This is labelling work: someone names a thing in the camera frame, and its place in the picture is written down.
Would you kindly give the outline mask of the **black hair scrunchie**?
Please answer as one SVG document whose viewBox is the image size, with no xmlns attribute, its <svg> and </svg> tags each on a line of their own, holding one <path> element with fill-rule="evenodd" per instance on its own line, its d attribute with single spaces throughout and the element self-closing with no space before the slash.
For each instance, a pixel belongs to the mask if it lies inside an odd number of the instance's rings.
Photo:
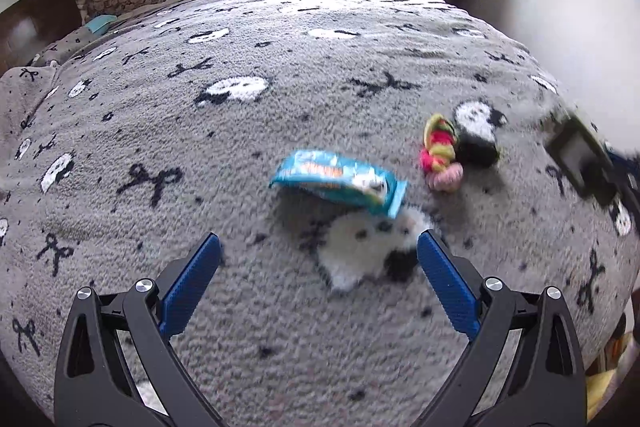
<svg viewBox="0 0 640 427">
<path fill-rule="evenodd" d="M 499 160 L 495 132 L 477 134 L 468 130 L 458 130 L 456 159 L 462 165 L 490 168 Z"/>
</svg>

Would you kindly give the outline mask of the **dark green square bottle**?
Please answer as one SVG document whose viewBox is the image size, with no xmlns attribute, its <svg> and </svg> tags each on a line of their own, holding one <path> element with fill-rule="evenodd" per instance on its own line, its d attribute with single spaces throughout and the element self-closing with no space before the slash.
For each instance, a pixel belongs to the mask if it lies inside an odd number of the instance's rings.
<svg viewBox="0 0 640 427">
<path fill-rule="evenodd" d="M 612 160 L 577 115 L 568 115 L 556 126 L 544 149 L 580 198 L 593 197 L 608 207 L 620 193 Z"/>
</svg>

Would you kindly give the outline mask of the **grey patterned fleece blanket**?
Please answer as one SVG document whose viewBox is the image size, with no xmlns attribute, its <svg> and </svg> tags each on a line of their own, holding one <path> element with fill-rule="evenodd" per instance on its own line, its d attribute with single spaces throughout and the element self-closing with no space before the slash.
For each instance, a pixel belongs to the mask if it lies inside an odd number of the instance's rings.
<svg viewBox="0 0 640 427">
<path fill-rule="evenodd" d="M 427 228 L 519 291 L 559 287 L 593 360 L 639 269 L 626 210 L 544 149 L 570 104 L 440 0 L 181 0 L 59 69 L 1 154 L 1 350 L 53 412 L 75 291 L 126 291 L 207 232 L 221 267 L 172 344 L 233 426 L 408 426 L 465 345 L 414 263 Z M 458 130 L 495 132 L 490 168 Z M 408 182 L 395 219 L 270 186 L 296 150 Z"/>
</svg>

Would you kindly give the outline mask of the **light blue small item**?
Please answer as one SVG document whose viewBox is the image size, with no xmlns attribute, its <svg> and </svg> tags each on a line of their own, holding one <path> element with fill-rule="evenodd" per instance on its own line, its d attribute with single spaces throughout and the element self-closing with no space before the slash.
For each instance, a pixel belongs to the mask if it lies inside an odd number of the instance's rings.
<svg viewBox="0 0 640 427">
<path fill-rule="evenodd" d="M 85 23 L 85 28 L 97 37 L 103 36 L 107 33 L 108 28 L 110 28 L 111 24 L 114 23 L 115 20 L 117 20 L 115 15 L 98 15 L 93 17 L 91 20 L 88 20 L 88 22 Z"/>
</svg>

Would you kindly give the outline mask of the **brown wooden headboard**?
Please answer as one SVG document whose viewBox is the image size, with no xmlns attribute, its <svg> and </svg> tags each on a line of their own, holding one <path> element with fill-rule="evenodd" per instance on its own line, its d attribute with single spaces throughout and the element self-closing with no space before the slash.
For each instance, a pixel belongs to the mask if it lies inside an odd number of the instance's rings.
<svg viewBox="0 0 640 427">
<path fill-rule="evenodd" d="M 75 0 L 20 0 L 1 13 L 0 72 L 27 65 L 48 44 L 81 26 Z"/>
</svg>

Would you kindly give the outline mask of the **grey patterned pillow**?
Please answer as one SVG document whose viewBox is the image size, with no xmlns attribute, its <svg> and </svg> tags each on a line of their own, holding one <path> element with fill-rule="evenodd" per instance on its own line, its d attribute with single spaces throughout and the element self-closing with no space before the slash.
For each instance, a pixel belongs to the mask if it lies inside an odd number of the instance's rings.
<svg viewBox="0 0 640 427">
<path fill-rule="evenodd" d="M 35 111 L 53 90 L 58 69 L 98 38 L 87 26 L 49 44 L 27 66 L 1 76 L 1 154 L 14 147 Z"/>
</svg>

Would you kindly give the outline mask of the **blue snack wrapper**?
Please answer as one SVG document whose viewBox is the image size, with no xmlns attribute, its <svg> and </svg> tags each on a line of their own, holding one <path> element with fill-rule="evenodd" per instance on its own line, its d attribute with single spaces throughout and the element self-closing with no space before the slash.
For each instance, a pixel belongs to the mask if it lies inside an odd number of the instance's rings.
<svg viewBox="0 0 640 427">
<path fill-rule="evenodd" d="M 408 182 L 380 167 L 327 150 L 296 150 L 282 161 L 269 185 L 299 188 L 330 202 L 395 219 Z"/>
</svg>

